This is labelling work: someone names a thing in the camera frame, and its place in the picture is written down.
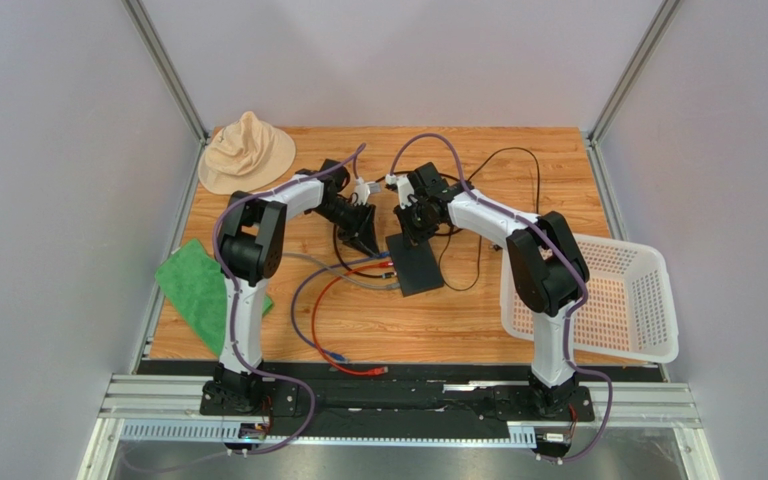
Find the black network switch box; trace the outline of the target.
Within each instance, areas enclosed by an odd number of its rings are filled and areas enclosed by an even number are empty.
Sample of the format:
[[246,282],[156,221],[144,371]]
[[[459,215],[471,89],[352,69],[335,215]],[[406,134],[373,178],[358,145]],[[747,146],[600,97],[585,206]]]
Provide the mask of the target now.
[[386,245],[404,297],[444,286],[440,267],[428,241],[413,245],[402,234],[394,234],[386,237]]

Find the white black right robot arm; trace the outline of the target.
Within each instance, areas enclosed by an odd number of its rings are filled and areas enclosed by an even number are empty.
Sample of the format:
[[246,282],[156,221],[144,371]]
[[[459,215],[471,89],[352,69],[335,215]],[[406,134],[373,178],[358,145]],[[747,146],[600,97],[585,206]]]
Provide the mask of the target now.
[[430,240],[447,224],[503,248],[516,293],[533,313],[530,381],[545,403],[567,397],[576,387],[571,316],[587,295],[589,271],[565,218],[517,211],[465,180],[450,185],[432,163],[406,175],[389,173],[385,182],[399,197],[394,212],[406,247]]

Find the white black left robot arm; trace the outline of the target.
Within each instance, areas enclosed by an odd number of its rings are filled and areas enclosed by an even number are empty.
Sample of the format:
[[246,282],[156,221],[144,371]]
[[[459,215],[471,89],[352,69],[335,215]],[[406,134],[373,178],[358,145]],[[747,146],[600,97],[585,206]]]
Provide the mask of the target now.
[[225,340],[214,373],[216,388],[253,405],[262,397],[261,324],[266,289],[280,266],[287,222],[315,212],[347,236],[349,245],[378,257],[375,207],[342,195],[355,160],[326,160],[266,191],[232,194],[213,234],[215,260],[227,292]]

